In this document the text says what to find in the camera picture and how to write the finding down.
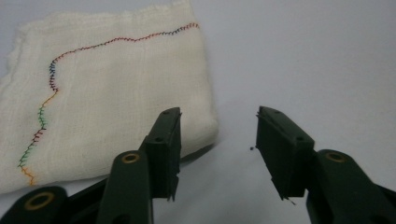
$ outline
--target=white surface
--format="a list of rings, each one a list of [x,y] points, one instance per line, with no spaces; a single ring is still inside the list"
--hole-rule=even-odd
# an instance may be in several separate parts
[[[168,1],[0,4],[0,75],[15,28],[54,11],[135,10]],[[192,0],[205,35],[219,112],[214,148],[184,165],[174,203],[155,223],[309,223],[304,199],[280,201],[255,144],[259,105],[279,109],[316,140],[352,156],[396,190],[396,2]],[[92,181],[63,184],[69,193]],[[30,189],[0,195],[0,215]]]

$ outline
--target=white fabric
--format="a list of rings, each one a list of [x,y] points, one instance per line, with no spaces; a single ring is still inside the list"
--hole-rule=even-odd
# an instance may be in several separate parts
[[[214,143],[205,48],[189,1],[31,22],[0,83],[0,193],[107,174],[175,106],[181,156]]]

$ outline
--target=colorful stitching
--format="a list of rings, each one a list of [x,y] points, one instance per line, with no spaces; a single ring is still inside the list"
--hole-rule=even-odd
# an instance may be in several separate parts
[[[117,37],[117,38],[108,40],[107,42],[104,42],[102,44],[92,45],[89,47],[83,47],[83,48],[67,51],[67,52],[61,54],[60,56],[56,57],[54,60],[52,60],[51,64],[49,65],[49,87],[54,91],[54,93],[46,101],[44,101],[44,103],[41,104],[41,106],[38,108],[38,123],[40,124],[40,129],[37,132],[35,132],[35,134],[33,135],[33,139],[31,140],[31,143],[26,148],[26,150],[23,152],[23,155],[21,156],[21,158],[19,160],[20,163],[18,165],[18,167],[21,168],[21,172],[29,178],[29,185],[33,186],[35,184],[35,176],[32,174],[32,172],[28,171],[28,169],[25,167],[26,162],[27,162],[27,159],[29,158],[29,154],[37,146],[37,143],[40,141],[41,135],[43,135],[44,132],[47,130],[48,123],[46,122],[46,119],[44,117],[45,107],[59,92],[59,89],[55,83],[55,65],[57,62],[59,62],[64,56],[66,56],[68,54],[77,53],[79,51],[83,51],[86,49],[96,49],[98,47],[106,46],[106,45],[116,42],[116,41],[123,40],[123,41],[132,41],[135,43],[135,42],[142,41],[142,40],[148,40],[152,37],[159,36],[159,35],[176,35],[179,32],[188,30],[190,28],[198,28],[199,29],[199,25],[195,22],[192,22],[192,23],[182,26],[172,32],[155,33],[155,34],[147,35],[144,37],[140,37],[138,39],[133,39],[133,38],[129,38],[129,37]]]

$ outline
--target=brass screw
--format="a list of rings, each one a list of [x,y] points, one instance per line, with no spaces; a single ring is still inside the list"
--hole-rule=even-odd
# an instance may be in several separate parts
[[[347,161],[345,156],[343,156],[342,154],[337,153],[337,152],[326,153],[326,158],[328,160],[335,161],[335,162],[346,162]]]
[[[129,153],[126,154],[125,156],[122,157],[122,162],[123,163],[133,163],[136,162],[140,159],[140,156],[138,154],[134,154],[134,153]]]
[[[43,198],[45,200],[42,202],[39,202],[39,203],[35,202],[35,200],[37,200],[39,198]],[[45,207],[47,204],[52,202],[54,198],[55,198],[55,195],[52,192],[49,192],[49,191],[41,192],[41,193],[38,193],[37,195],[33,196],[32,198],[30,198],[25,203],[24,208],[28,211],[35,211],[37,209]]]

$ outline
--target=white table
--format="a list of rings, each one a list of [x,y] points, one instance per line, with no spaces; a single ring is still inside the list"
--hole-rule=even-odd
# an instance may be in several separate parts
[[[396,190],[395,1],[191,1],[220,133],[209,152],[183,165],[176,201],[154,200],[155,223],[309,223],[305,199],[281,201],[259,151],[249,150],[259,105],[286,113],[316,140],[316,150],[345,152],[375,183]],[[0,0],[0,76],[20,24],[55,11],[167,2]],[[61,186],[72,194],[99,179]],[[0,195],[0,217],[30,190]]]

